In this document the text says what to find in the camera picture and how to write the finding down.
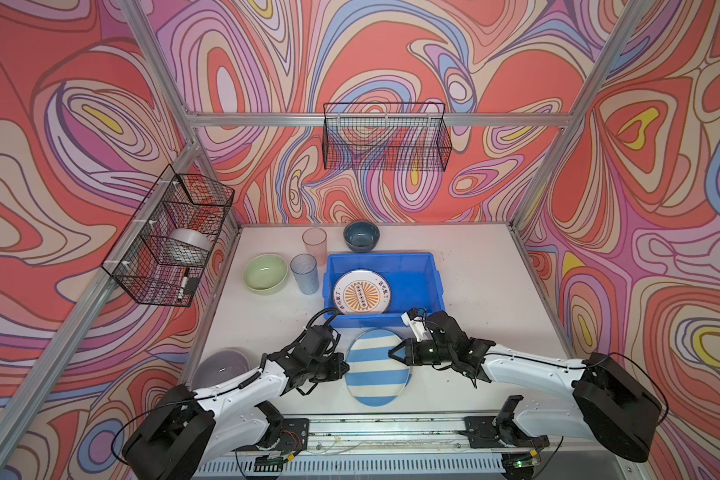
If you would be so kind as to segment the light green ceramic bowl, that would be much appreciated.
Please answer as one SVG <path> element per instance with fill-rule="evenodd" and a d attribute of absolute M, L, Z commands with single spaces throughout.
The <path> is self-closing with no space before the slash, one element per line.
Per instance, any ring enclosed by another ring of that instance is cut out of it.
<path fill-rule="evenodd" d="M 266 253 L 254 257 L 245 265 L 242 280 L 249 291 L 258 295 L 271 295 L 283 289 L 288 272 L 283 257 Z"/>

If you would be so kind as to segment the blue white striped plate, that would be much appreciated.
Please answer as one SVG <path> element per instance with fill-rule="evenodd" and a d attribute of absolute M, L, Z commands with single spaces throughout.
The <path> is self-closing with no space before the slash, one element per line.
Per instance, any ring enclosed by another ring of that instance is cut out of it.
<path fill-rule="evenodd" d="M 367 407 L 382 407 L 397 399 L 407 386 L 411 368 L 389 357 L 402 338 L 386 329 L 359 335 L 347 351 L 349 371 L 344 379 L 350 395 Z"/>

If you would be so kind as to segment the orange sunburst pattern plate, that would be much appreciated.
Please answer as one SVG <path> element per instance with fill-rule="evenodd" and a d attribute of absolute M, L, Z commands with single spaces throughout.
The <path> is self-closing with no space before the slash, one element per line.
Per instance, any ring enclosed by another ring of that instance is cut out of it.
<path fill-rule="evenodd" d="M 356 269 L 336 281 L 329 299 L 346 315 L 381 314 L 391 304 L 391 287 L 380 274 Z"/>

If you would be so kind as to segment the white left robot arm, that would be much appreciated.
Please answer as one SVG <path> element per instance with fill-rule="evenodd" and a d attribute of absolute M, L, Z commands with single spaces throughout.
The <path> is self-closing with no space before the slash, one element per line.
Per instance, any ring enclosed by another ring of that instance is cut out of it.
<path fill-rule="evenodd" d="M 292 438 L 272 401 L 342 379 L 349 365 L 337 350 L 340 339 L 328 323 L 309 325 L 249 372 L 195 391 L 171 388 L 139 416 L 118 460 L 138 479 L 189 479 L 201 464 L 240 447 L 270 449 L 282 436 Z"/>

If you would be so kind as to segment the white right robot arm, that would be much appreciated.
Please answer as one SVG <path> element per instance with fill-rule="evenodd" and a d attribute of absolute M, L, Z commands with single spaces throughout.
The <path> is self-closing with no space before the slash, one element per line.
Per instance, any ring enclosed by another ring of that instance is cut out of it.
<path fill-rule="evenodd" d="M 663 420 L 660 401 L 611 354 L 586 359 L 556 359 L 518 352 L 492 340 L 471 337 L 444 311 L 411 309 L 402 316 L 413 335 L 388 352 L 409 367 L 451 370 L 480 382 L 511 384 L 553 396 L 507 398 L 489 426 L 466 426 L 472 445 L 543 448 L 552 436 L 596 441 L 610 453 L 647 461 Z"/>

